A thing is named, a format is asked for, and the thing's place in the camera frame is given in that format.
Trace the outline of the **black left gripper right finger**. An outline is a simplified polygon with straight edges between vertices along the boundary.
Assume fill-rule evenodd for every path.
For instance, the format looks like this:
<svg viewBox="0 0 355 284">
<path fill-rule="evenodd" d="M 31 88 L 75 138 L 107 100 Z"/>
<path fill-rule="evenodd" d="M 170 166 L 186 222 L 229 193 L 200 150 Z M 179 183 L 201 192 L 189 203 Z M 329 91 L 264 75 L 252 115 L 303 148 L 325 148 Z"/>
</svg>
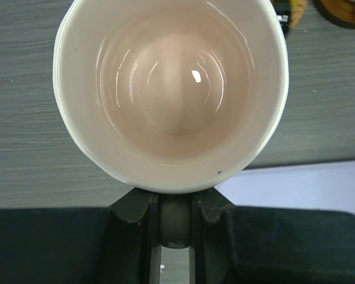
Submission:
<svg viewBox="0 0 355 284">
<path fill-rule="evenodd" d="M 192 195 L 192 283 L 355 283 L 355 215 Z"/>
</svg>

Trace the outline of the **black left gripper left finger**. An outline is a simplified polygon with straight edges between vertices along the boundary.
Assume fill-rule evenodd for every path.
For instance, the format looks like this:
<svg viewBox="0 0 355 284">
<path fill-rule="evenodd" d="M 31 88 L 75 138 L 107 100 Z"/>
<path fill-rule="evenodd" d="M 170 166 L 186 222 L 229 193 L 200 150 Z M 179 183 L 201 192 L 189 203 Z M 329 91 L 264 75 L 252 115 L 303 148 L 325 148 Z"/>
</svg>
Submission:
<svg viewBox="0 0 355 284">
<path fill-rule="evenodd" d="M 0 209 L 0 283 L 157 283 L 159 196 L 108 207 Z"/>
</svg>

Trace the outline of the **pink mug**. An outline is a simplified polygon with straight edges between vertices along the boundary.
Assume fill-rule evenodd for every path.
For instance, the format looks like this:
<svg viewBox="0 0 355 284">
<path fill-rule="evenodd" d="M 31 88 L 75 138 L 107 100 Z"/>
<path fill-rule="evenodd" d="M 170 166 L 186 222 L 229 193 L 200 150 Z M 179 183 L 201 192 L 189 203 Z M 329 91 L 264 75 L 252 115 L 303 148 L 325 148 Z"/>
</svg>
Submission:
<svg viewBox="0 0 355 284">
<path fill-rule="evenodd" d="M 265 148 L 288 97 L 275 1 L 73 1 L 53 89 L 74 143 L 116 180 L 169 196 L 161 242 L 188 246 L 184 193 Z"/>
</svg>

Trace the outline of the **wooden coaster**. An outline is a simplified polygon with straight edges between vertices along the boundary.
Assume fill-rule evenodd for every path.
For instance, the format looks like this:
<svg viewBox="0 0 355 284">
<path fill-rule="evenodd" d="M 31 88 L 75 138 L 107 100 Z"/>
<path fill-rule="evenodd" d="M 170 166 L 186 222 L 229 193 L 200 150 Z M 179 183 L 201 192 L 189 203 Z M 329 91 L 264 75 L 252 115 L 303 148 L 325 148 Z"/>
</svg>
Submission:
<svg viewBox="0 0 355 284">
<path fill-rule="evenodd" d="M 342 28 L 355 29 L 355 1 L 315 0 L 312 3 L 327 21 Z"/>
</svg>

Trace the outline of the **woven rattan coaster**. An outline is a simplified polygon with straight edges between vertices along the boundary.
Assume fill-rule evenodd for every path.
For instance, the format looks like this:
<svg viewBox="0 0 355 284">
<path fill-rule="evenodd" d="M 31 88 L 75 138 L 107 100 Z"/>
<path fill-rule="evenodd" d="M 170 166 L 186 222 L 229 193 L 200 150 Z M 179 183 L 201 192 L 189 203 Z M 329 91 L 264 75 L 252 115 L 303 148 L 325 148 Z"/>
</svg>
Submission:
<svg viewBox="0 0 355 284">
<path fill-rule="evenodd" d="M 308 5 L 308 0 L 290 0 L 291 5 L 291 22 L 289 28 L 294 28 L 303 17 Z"/>
</svg>

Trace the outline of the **yellow mug black handle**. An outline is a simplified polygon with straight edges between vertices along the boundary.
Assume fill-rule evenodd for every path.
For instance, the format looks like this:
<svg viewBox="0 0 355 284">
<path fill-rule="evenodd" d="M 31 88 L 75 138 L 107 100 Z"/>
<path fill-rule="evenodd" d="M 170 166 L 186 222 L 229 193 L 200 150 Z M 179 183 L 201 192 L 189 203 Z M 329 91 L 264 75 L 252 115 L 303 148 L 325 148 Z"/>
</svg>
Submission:
<svg viewBox="0 0 355 284">
<path fill-rule="evenodd" d="M 291 5 L 289 1 L 290 0 L 271 0 L 284 37 L 287 37 L 291 30 L 289 28 L 291 22 Z"/>
</svg>

